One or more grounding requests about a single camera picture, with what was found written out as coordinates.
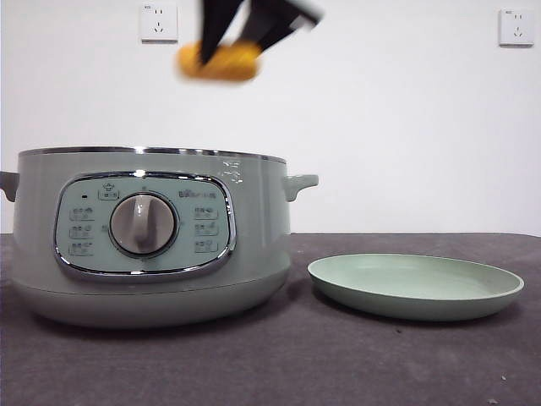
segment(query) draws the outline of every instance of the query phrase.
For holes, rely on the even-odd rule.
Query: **mint green cooker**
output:
[[[289,210],[316,175],[273,156],[173,148],[19,153],[13,285],[45,317],[138,328],[205,321],[285,282]]]

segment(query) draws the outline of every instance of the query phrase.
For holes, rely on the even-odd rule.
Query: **power socket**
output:
[[[177,4],[171,2],[141,4],[139,37],[143,43],[177,42]]]
[[[500,10],[500,45],[533,45],[533,11]]]

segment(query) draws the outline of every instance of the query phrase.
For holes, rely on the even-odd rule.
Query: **cooker handle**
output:
[[[6,194],[9,201],[15,201],[19,187],[19,174],[16,172],[0,172],[0,189]]]
[[[285,177],[284,190],[286,191],[286,200],[295,201],[298,192],[311,186],[317,186],[319,182],[320,177],[318,175],[296,175]]]

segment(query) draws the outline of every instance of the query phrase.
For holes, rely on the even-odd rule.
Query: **dark gray tablecloth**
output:
[[[2,267],[11,267],[3,235]],[[441,255],[522,276],[519,300],[476,321],[349,310],[306,266],[344,253]],[[297,234],[267,303],[219,321],[101,331],[33,316],[2,284],[2,405],[541,405],[541,239],[513,234]]]

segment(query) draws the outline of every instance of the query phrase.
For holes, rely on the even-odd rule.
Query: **mint green plate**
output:
[[[315,286],[354,309],[401,319],[458,321],[509,305],[524,281],[494,266],[434,256],[356,254],[308,267]]]

